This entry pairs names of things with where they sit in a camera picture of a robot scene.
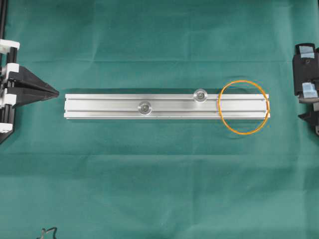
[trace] bolt head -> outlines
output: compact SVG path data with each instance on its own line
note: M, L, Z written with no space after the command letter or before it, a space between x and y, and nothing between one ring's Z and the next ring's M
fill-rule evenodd
M205 94L204 94L203 92L198 92L198 93L197 93L197 98L198 98L198 99L201 100L201 99L204 99L204 97L205 97Z

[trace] black triangular clamp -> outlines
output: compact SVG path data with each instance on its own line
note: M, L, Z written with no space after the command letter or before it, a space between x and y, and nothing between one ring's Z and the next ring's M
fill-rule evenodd
M35 74L23 66L19 72L9 72L7 94L16 95L15 105L5 105L0 109L0 122L10 123L13 129L7 133L0 133L0 144L14 132L15 108L37 101L45 101L59 96L59 92L42 81Z
M10 72L9 80L14 82L14 88L8 88L8 94L16 95L14 107L23 106L37 101L45 101L59 96L59 92L45 83L23 66L19 72Z
M299 115L298 117L309 123L311 126L319 125L319 111L310 111Z

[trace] green fabric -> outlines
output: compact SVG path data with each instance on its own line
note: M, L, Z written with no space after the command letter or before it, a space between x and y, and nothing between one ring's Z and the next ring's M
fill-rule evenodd
M17 109L0 146L0 238L318 238L319 138L292 76L294 45L319 44L318 13L317 0L9 0L18 63L60 97ZM63 117L65 93L238 79L270 95L252 136L218 120Z

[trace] metal bar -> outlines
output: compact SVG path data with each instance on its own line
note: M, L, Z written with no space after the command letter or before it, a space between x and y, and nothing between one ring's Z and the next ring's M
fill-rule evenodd
M198 102L185 94L66 94L67 119L219 119L218 95ZM263 95L228 94L221 99L226 119L264 119Z

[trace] rubber band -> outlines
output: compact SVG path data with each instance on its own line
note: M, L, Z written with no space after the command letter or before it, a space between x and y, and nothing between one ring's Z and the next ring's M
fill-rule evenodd
M267 107L267 112L266 112L266 116L263 120L263 122L254 130L252 131L249 131L249 132L239 132L235 129L233 129L232 127L229 126L229 124L225 121L224 117L223 117L223 114L222 114L222 110L221 110L221 107L220 107L220 99L221 99L221 96L223 95L224 91L231 85L235 84L235 83L248 83L250 85L253 85L255 86L264 96L265 100L266 100L266 107ZM224 125L232 132L236 133L236 134L239 134L239 135L250 135L250 134L253 134L253 133L256 133L258 132L259 130L261 130L267 120L268 120L268 116L269 116L269 113L270 113L270 106L269 106L269 100L268 100L268 97L265 93L265 91L263 90L263 88L261 88L261 86L259 86L258 84L256 84L255 82L252 82L252 81L247 81L247 80L238 80L238 81L232 81L230 83L228 83L226 86L224 86L224 88L221 90L221 92L219 93L218 95L218 100L217 100L217 108L218 108L218 113L220 115L220 119L221 121L224 123Z

